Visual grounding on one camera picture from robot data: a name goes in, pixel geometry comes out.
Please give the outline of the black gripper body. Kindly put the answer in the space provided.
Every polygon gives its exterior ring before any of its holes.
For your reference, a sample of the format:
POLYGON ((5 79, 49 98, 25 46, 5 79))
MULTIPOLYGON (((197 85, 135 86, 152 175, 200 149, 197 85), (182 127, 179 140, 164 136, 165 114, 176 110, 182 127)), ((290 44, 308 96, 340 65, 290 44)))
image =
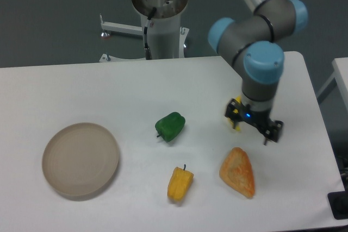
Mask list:
POLYGON ((248 124, 255 126, 260 131, 270 129, 273 99, 257 101, 246 95, 241 95, 241 104, 243 105, 244 119, 248 124))

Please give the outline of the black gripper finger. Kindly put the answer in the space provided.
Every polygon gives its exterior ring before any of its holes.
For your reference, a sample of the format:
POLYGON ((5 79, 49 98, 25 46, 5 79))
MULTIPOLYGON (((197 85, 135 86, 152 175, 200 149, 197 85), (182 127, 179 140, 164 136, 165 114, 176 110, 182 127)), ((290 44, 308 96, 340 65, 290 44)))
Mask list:
POLYGON ((229 119, 233 129, 240 129, 239 123, 242 118, 236 106, 241 105, 241 98, 233 98, 226 106, 225 117, 229 119))
POLYGON ((268 120, 266 127, 262 129, 264 136, 263 145, 267 145, 268 141, 278 142, 282 134, 284 123, 279 120, 268 120))

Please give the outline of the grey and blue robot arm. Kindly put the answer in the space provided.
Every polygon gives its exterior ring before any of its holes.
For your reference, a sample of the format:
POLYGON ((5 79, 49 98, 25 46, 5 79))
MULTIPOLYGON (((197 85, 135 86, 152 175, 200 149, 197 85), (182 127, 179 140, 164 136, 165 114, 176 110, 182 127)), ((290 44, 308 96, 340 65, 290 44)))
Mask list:
MULTIPOLYGON (((225 116, 233 127, 245 122, 255 127, 265 141, 277 142, 283 122, 270 118, 278 83, 284 69, 284 52, 277 41, 301 31, 308 23, 308 11, 299 0, 244 0, 251 18, 236 22, 221 18, 209 30, 212 49, 240 75, 240 99, 231 100, 225 116)), ((140 15, 140 35, 145 58, 178 58, 181 14, 188 0, 132 0, 140 15)))

